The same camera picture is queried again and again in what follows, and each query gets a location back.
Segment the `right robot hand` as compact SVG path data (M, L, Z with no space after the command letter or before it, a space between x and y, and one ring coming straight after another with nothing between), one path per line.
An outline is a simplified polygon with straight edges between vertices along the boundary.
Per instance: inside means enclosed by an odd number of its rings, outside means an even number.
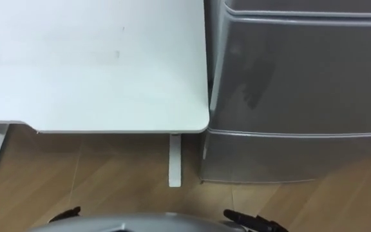
M233 211L231 209L225 209L224 217L228 218L229 220L246 227L249 231L257 231L257 232L289 232L288 229L284 228L279 223L273 220L267 220L259 215L253 217L250 215L246 215L237 211Z

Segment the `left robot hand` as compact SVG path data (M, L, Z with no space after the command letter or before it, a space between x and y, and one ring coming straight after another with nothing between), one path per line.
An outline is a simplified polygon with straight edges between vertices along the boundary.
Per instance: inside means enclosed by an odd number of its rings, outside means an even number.
M64 220L67 218L72 217L79 217L81 212L81 207L77 206L72 209L68 209L66 211L63 211L62 213L59 213L58 215L54 216L53 218L49 219L48 223L55 222L58 220Z

